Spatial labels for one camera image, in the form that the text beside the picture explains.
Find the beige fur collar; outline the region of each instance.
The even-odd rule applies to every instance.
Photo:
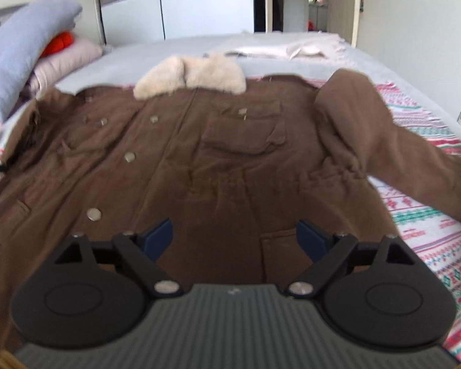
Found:
[[[223,55],[174,56],[148,71],[135,85],[133,94],[137,100],[147,100],[185,87],[241,94],[246,91],[246,77],[237,63]]]

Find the gray pillow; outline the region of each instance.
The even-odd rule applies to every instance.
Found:
[[[72,29],[81,11],[73,0],[38,0],[0,27],[0,124],[12,111],[46,45],[58,33]]]

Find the pillow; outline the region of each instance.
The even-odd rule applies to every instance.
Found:
[[[76,38],[74,44],[59,53],[41,58],[27,81],[25,92],[34,98],[69,73],[90,64],[103,55],[100,45]]]
[[[70,30],[81,11],[73,0],[38,0],[0,27],[0,123],[10,114],[45,47],[58,33]]]
[[[40,58],[59,53],[74,43],[74,36],[70,32],[62,32],[49,42]]]

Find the orange cushion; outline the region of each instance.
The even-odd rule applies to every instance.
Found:
[[[45,50],[41,54],[40,58],[44,58],[48,55],[59,53],[68,46],[71,46],[74,42],[74,36],[70,32],[63,32],[56,36],[49,42]]]

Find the silver bolt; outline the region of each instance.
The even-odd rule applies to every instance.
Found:
[[[296,281],[289,286],[289,292],[296,296],[306,296],[312,294],[314,287],[305,281]]]
[[[174,294],[179,290],[179,284],[172,280],[161,280],[155,283],[155,291],[161,294]]]

